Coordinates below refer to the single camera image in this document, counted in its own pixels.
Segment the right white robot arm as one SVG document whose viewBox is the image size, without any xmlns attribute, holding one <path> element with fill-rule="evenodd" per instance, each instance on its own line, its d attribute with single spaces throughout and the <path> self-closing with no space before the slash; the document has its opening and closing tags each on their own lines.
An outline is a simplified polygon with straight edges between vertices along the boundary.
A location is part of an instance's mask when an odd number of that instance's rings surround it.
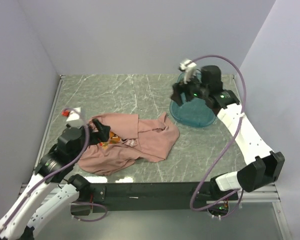
<svg viewBox="0 0 300 240">
<path fill-rule="evenodd" d="M 276 182 L 285 157 L 262 140 L 242 110 L 243 102 L 232 90 L 224 88 L 220 68 L 207 65 L 197 69 L 194 63 L 182 63 L 179 69 L 184 73 L 183 79 L 172 86 L 171 100 L 180 107 L 194 99 L 205 101 L 234 137 L 246 164 L 239 171 L 213 177 L 209 187 L 211 197 L 220 200 L 228 191 L 239 189 L 250 193 Z"/>
</svg>

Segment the pink printed t shirt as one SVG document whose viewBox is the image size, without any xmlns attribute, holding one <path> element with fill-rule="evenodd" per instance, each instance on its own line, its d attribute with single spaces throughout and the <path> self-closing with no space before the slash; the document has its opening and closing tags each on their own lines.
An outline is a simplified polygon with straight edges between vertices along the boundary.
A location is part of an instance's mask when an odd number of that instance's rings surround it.
<svg viewBox="0 0 300 240">
<path fill-rule="evenodd" d="M 127 113 L 104 113 L 92 119 L 110 127 L 109 139 L 90 145 L 77 164 L 98 176 L 109 176 L 140 158 L 151 163 L 164 161 L 180 135 L 165 112 L 157 119 Z"/>
</svg>

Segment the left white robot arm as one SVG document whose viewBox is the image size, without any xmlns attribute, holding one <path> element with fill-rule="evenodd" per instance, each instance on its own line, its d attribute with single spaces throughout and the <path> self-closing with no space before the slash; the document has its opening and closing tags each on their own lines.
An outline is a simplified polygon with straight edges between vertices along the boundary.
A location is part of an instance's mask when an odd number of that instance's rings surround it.
<svg viewBox="0 0 300 240">
<path fill-rule="evenodd" d="M 45 225 L 70 204 L 85 202 L 92 195 L 90 182 L 76 174 L 48 201 L 45 198 L 73 170 L 90 144 L 91 130 L 84 120 L 68 123 L 57 143 L 39 161 L 29 183 L 10 210 L 0 219 L 0 240 L 33 240 Z"/>
</svg>

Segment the teal plastic basin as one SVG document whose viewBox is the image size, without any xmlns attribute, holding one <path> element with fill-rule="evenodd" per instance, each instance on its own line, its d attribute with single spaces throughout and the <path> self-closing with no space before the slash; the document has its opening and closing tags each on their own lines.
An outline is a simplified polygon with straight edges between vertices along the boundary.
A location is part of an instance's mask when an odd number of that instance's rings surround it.
<svg viewBox="0 0 300 240">
<path fill-rule="evenodd" d="M 181 84 L 183 79 L 184 73 L 181 73 L 175 84 Z M 197 72 L 192 81 L 201 82 L 201 74 Z M 206 105 L 205 100 L 194 98 L 192 101 L 186 102 L 184 93 L 181 94 L 181 98 L 182 106 L 178 106 L 171 100 L 169 107 L 170 114 L 178 123 L 194 128 L 204 128 L 215 121 L 216 116 Z"/>
</svg>

